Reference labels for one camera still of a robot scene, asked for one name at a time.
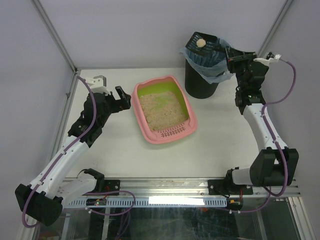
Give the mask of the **black litter scoop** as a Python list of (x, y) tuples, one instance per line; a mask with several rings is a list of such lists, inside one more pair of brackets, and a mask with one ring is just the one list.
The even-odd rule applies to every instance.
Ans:
[(225, 52), (225, 47), (222, 46), (218, 37), (197, 31), (193, 33), (185, 47), (201, 56), (207, 56), (213, 52)]

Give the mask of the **round litter clump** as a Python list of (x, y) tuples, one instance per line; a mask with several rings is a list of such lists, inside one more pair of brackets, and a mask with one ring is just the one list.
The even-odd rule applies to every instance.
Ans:
[(203, 38), (200, 38), (196, 41), (196, 46), (198, 48), (203, 48), (206, 45), (206, 41)]

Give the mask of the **pink green litter box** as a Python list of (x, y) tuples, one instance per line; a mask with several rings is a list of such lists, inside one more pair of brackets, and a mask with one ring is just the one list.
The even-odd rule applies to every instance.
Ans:
[(137, 83), (132, 106), (144, 138), (152, 144), (180, 140), (198, 127), (185, 92), (172, 75)]

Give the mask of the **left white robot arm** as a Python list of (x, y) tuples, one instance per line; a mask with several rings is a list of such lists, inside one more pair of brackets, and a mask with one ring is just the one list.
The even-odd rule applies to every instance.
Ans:
[(29, 216), (38, 224), (52, 225), (63, 208), (86, 193), (100, 193), (105, 188), (104, 174), (88, 168), (84, 176), (62, 186), (67, 173), (102, 134), (111, 114), (131, 108), (131, 96), (121, 86), (116, 86), (119, 99), (113, 94), (89, 91), (79, 118), (68, 131), (67, 138), (49, 164), (28, 185), (20, 184), (15, 196), (22, 211), (22, 224)]

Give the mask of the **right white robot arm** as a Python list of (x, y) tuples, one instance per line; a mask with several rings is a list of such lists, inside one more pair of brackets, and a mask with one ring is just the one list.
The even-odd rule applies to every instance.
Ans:
[(280, 54), (272, 52), (257, 57), (255, 52), (245, 52), (230, 46), (225, 48), (228, 71), (235, 74), (235, 105), (249, 124), (256, 140), (259, 153), (248, 168), (230, 169), (223, 181), (223, 187), (231, 192), (240, 187), (261, 187), (271, 196), (280, 197), (292, 183), (299, 153), (290, 148), (278, 134), (268, 114), (268, 107), (288, 98), (295, 86), (297, 71), (293, 70), (293, 81), (289, 91), (279, 100), (266, 102), (261, 90), (266, 74), (273, 63), (282, 61)]

